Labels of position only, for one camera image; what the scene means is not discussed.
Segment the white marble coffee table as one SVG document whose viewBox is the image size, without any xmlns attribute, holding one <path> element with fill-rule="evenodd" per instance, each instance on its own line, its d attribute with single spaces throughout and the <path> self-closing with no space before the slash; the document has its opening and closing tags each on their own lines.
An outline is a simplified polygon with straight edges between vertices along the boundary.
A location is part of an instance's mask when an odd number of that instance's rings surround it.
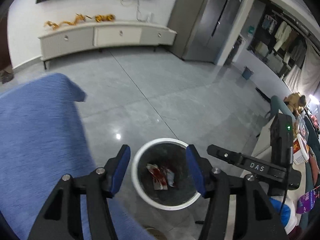
<svg viewBox="0 0 320 240">
<path fill-rule="evenodd" d="M 259 135 L 258 142 L 253 150 L 251 159 L 246 160 L 245 167 L 248 170 L 244 170 L 241 174 L 241 178 L 245 175 L 252 173 L 255 174 L 259 181 L 263 181 L 270 184 L 269 187 L 274 187 L 274 193 L 270 193 L 271 196 L 275 196 L 278 200 L 278 204 L 281 204 L 283 200 L 283 193 L 287 184 L 285 183 L 286 168 L 271 163 L 272 147 L 270 145 L 270 129 L 272 121 L 269 121 L 262 129 Z M 285 205 L 281 213 L 281 218 L 284 219 L 284 213 L 289 208 L 295 208 L 298 198 L 305 193 L 306 189 L 306 168 L 305 164 L 293 165 L 291 171 L 297 171 L 301 173 L 301 180 L 298 182 L 298 176 L 292 175 L 292 180 L 289 186 Z"/>
</svg>

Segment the white round trash bin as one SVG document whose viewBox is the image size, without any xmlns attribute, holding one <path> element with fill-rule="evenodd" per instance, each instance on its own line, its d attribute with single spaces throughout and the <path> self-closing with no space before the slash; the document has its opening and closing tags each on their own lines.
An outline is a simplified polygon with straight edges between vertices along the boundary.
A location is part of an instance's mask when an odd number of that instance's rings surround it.
<svg viewBox="0 0 320 240">
<path fill-rule="evenodd" d="M 186 160 L 187 146 L 177 139 L 159 138 L 137 151 L 131 179 L 146 203 L 160 210 L 177 211 L 199 199 Z"/>
</svg>

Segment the grey double door refrigerator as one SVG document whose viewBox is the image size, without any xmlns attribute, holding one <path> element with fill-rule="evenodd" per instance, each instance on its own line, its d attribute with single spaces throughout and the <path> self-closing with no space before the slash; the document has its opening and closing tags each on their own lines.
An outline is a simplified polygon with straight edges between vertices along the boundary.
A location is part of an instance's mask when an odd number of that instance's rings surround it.
<svg viewBox="0 0 320 240">
<path fill-rule="evenodd" d="M 217 64 L 243 0 L 176 0 L 168 27 L 169 50 L 184 61 Z"/>
</svg>

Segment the small blue waste bin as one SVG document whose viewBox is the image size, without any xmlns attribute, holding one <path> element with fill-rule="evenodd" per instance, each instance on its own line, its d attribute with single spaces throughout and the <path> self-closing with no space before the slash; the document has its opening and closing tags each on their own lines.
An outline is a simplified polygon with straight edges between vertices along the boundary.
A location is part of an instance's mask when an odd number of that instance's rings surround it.
<svg viewBox="0 0 320 240">
<path fill-rule="evenodd" d="M 253 70 L 249 69 L 247 66 L 244 67 L 244 71 L 242 72 L 242 77 L 245 80 L 249 80 L 253 74 L 254 74 Z"/>
</svg>

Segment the blue shaggy rug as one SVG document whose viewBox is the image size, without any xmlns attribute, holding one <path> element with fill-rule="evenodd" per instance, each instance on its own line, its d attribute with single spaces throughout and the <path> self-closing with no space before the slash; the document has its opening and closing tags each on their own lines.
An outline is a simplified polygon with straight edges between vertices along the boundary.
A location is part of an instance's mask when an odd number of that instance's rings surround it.
<svg viewBox="0 0 320 240">
<path fill-rule="evenodd" d="M 60 178 L 86 176 L 98 168 L 75 105 L 85 97 L 59 73 L 1 94 L 1 239 L 29 239 Z M 92 239 L 85 195 L 80 203 L 83 239 Z M 117 239 L 151 238 L 114 197 L 107 203 Z"/>
</svg>

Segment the red white snack wrapper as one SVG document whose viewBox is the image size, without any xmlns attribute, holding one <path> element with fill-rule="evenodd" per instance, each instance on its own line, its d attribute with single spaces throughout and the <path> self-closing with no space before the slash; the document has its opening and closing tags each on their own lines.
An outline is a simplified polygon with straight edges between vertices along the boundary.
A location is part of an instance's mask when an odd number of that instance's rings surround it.
<svg viewBox="0 0 320 240">
<path fill-rule="evenodd" d="M 152 164 L 147 164 L 146 168 L 152 175 L 154 190 L 167 191 L 169 187 L 175 187 L 175 174 L 169 168 Z"/>
</svg>

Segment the purple snack package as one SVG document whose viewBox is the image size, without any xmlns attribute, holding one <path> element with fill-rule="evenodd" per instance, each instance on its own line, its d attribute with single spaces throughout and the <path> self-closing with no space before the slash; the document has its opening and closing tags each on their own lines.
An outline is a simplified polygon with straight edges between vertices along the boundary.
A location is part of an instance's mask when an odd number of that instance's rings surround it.
<svg viewBox="0 0 320 240">
<path fill-rule="evenodd" d="M 311 190 L 304 195 L 302 195 L 297 202 L 296 213 L 304 214 L 311 211 L 315 205 L 316 201 L 316 190 Z"/>
</svg>

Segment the white red box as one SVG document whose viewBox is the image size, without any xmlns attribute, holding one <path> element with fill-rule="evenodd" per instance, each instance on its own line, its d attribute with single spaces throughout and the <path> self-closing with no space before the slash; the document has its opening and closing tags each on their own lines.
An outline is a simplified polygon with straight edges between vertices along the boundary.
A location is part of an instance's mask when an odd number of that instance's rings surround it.
<svg viewBox="0 0 320 240">
<path fill-rule="evenodd" d="M 293 162 L 296 165 L 307 163 L 309 161 L 309 147 L 306 144 L 306 140 L 297 134 L 296 139 L 293 142 Z"/>
</svg>

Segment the white tv cabinet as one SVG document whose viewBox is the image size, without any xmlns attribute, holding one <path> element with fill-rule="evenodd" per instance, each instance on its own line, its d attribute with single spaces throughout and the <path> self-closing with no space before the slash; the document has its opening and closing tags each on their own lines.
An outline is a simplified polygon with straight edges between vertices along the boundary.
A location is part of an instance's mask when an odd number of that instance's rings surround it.
<svg viewBox="0 0 320 240">
<path fill-rule="evenodd" d="M 81 51 L 127 46 L 171 46 L 177 32 L 163 25 L 139 21 L 80 23 L 49 30 L 39 36 L 41 61 Z"/>
</svg>

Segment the golden dragon ornament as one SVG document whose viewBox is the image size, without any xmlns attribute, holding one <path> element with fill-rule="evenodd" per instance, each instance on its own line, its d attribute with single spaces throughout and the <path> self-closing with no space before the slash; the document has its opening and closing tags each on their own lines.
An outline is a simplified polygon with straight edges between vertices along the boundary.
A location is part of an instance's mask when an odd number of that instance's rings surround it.
<svg viewBox="0 0 320 240">
<path fill-rule="evenodd" d="M 92 17 L 88 15 L 83 15 L 83 14 L 76 14 L 75 19 L 73 21 L 61 21 L 60 23 L 47 21 L 44 23 L 44 27 L 51 27 L 53 30 L 56 30 L 62 27 L 63 25 L 76 26 L 79 23 L 86 22 L 87 19 L 89 19 L 90 21 L 100 23 L 100 22 L 113 22 L 116 20 L 116 17 L 114 16 L 114 14 L 94 15 Z"/>
</svg>

